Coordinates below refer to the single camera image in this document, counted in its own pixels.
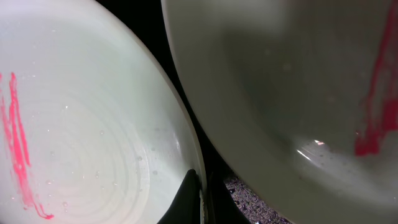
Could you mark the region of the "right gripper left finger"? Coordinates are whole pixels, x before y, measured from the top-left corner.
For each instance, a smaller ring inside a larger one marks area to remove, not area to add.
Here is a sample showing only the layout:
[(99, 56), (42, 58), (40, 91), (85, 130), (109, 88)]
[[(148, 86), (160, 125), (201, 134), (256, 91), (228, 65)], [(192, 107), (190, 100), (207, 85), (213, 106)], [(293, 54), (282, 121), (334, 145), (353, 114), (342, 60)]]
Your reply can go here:
[(158, 224), (200, 224), (200, 202), (199, 178), (195, 170), (190, 169)]

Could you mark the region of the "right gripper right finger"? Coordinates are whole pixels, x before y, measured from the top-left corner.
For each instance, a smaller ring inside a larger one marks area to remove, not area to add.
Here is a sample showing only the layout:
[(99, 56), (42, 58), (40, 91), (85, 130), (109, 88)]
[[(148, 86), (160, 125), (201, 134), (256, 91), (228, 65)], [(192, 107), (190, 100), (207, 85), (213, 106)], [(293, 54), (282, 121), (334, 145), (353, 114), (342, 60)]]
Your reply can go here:
[(217, 173), (210, 175), (207, 194), (209, 224), (250, 224)]

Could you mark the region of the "light blue plate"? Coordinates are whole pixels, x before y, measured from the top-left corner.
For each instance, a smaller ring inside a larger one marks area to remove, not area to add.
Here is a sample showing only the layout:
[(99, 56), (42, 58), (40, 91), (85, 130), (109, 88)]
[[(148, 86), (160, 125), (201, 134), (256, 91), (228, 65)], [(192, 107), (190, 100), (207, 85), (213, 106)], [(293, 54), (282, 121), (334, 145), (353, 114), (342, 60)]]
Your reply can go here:
[(96, 1), (1, 2), (1, 222), (158, 223), (205, 168), (172, 82)]

